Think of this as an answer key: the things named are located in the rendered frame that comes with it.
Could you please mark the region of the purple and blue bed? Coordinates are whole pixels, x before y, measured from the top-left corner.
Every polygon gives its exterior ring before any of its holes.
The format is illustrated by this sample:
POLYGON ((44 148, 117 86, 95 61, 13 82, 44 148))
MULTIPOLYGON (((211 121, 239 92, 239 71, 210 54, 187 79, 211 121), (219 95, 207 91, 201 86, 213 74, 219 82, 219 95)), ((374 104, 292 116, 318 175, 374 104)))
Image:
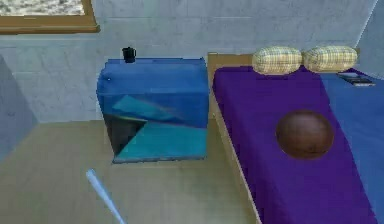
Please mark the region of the purple and blue bed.
POLYGON ((208 56, 213 116, 256 224, 384 224, 384 81, 354 87, 335 73, 300 67, 255 72, 249 54, 208 56), (276 141, 295 110, 326 117, 334 142, 296 159, 276 141))

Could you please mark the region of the blue bedside cabinet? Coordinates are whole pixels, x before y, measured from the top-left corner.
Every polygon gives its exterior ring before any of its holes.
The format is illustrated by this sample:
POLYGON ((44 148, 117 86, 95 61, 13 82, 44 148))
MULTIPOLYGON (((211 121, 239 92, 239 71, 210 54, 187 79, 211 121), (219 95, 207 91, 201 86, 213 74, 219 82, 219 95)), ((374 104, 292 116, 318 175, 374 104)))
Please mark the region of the blue bedside cabinet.
POLYGON ((202 58, 110 59, 97 99, 115 163, 202 159, 207 154, 207 67, 202 58))

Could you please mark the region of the black mug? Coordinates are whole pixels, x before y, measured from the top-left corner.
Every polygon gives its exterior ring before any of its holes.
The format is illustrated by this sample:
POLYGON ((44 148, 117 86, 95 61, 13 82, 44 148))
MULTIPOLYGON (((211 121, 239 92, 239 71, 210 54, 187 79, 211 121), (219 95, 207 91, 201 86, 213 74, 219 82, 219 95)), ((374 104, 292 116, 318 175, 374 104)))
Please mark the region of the black mug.
POLYGON ((136 49, 126 47, 122 49, 123 59, 126 63, 134 63, 136 61, 136 49))

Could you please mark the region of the yellow checked pillow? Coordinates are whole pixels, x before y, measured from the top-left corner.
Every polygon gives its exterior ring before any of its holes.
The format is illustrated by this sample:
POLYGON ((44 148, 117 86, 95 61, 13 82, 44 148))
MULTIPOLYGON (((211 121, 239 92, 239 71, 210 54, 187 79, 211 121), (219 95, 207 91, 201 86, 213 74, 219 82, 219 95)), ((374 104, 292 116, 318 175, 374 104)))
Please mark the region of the yellow checked pillow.
POLYGON ((252 67, 263 75, 286 75, 300 68, 301 51, 286 46, 271 46, 259 49, 252 56, 252 67))
POLYGON ((352 68, 358 52, 349 46, 321 46, 306 51, 303 65, 315 73, 342 72, 352 68))

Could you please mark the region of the brown basketball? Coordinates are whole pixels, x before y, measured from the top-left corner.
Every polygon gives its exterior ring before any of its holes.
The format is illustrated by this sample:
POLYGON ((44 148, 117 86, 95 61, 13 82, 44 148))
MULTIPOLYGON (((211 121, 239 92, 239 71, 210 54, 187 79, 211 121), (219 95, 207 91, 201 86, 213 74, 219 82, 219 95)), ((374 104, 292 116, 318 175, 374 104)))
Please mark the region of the brown basketball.
POLYGON ((275 136, 287 155, 304 160, 324 156, 334 142, 330 121, 312 110, 295 110, 285 114, 277 123, 275 136))

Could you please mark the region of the wooden framed window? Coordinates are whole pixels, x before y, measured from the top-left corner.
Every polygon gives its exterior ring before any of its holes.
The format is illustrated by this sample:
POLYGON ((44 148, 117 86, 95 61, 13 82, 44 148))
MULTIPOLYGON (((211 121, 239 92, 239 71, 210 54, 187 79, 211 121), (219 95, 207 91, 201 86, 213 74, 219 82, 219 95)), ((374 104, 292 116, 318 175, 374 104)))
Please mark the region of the wooden framed window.
POLYGON ((81 0, 83 15, 0 16, 0 35, 98 33, 91 0, 81 0))

